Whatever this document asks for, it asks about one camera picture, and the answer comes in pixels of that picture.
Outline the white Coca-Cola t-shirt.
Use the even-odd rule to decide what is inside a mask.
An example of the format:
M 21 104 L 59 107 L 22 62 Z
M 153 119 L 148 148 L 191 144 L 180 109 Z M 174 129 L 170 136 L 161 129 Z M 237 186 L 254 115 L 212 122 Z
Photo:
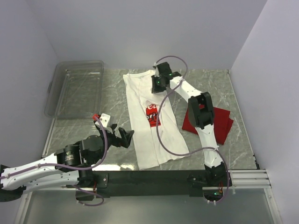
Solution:
M 140 170 L 153 168 L 170 160 L 180 159 L 166 152 L 158 141 L 156 125 L 163 144 L 174 153 L 188 153 L 187 144 L 181 135 L 169 99 L 162 106 L 160 121 L 157 113 L 166 92 L 151 93 L 151 76 L 154 70 L 138 74 L 125 74 L 126 98 L 131 128 L 134 130 L 133 142 Z

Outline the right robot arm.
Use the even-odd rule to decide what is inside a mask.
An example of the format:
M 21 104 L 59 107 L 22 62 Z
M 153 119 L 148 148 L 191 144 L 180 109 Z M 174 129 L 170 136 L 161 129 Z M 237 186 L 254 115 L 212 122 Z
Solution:
M 202 148 L 197 149 L 193 152 L 184 154 L 174 153 L 167 149 L 163 144 L 158 125 L 156 125 L 156 132 L 158 141 L 163 149 L 174 156 L 188 156 L 196 152 L 203 151 L 204 154 L 204 165 L 205 165 L 205 181 L 210 186 L 216 186 L 220 182 L 230 184 L 230 175 L 228 171 L 227 163 L 218 150 L 214 134 L 214 107 L 212 98 L 209 92 L 201 92 L 190 85 L 186 80 L 185 76 L 182 76 L 178 72 L 173 72 L 170 65 L 167 62 L 156 63 L 153 65 L 156 70 L 152 78 L 152 93 L 161 93 L 170 88 L 169 93 L 162 100 L 157 113 L 158 123 L 160 121 L 160 113 L 162 106 L 166 102 L 169 95 L 176 92 L 179 94 L 188 105 L 187 114 L 188 120 L 192 127 L 195 128 L 201 142 Z

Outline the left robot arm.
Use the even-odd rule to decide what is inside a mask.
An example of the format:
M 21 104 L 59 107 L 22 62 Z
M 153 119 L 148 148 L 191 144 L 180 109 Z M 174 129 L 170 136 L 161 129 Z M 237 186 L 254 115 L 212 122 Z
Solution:
M 64 148 L 41 158 L 38 161 L 19 167 L 0 167 L 0 200 L 10 202 L 19 199 L 24 192 L 34 187 L 41 188 L 39 180 L 45 178 L 48 184 L 59 184 L 66 180 L 68 185 L 87 188 L 93 183 L 92 169 L 99 166 L 106 158 L 111 146 L 128 148 L 134 131 L 119 128 L 120 136 L 115 135 L 117 124 L 104 127 L 94 123 L 98 135 L 91 135 L 84 140 L 69 144 Z

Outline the black mounting base bar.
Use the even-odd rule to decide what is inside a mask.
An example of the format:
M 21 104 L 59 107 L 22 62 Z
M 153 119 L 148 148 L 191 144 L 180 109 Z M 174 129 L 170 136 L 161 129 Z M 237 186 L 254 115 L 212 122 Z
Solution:
M 202 197 L 203 188 L 232 186 L 206 182 L 205 170 L 85 171 L 77 186 L 96 189 L 101 196 L 172 196 Z

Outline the clear plastic bin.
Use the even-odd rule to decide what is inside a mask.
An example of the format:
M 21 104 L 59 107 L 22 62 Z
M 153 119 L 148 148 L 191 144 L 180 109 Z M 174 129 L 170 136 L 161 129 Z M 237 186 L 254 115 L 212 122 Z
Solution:
M 87 119 L 99 113 L 103 75 L 101 60 L 58 63 L 44 114 L 55 119 Z

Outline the folded red t-shirt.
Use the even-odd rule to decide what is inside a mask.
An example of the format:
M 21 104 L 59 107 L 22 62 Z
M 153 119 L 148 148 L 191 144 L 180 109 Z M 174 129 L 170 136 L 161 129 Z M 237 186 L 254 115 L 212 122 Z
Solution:
M 229 117 L 230 111 L 228 110 L 214 107 L 214 113 L 215 113 L 215 117 L 214 117 L 215 139 L 218 144 L 224 145 L 234 121 Z M 195 128 L 189 122 L 188 111 L 186 111 L 185 113 L 182 130 L 197 134 Z

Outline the aluminium rail frame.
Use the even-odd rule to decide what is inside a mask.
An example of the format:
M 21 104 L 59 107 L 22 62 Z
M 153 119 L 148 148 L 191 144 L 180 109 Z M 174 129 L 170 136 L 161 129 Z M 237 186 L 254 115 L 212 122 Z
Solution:
M 233 170 L 221 202 L 203 197 L 197 170 L 100 171 L 107 187 L 100 206 L 75 203 L 76 189 L 49 187 L 24 194 L 17 224 L 280 224 L 265 170 Z

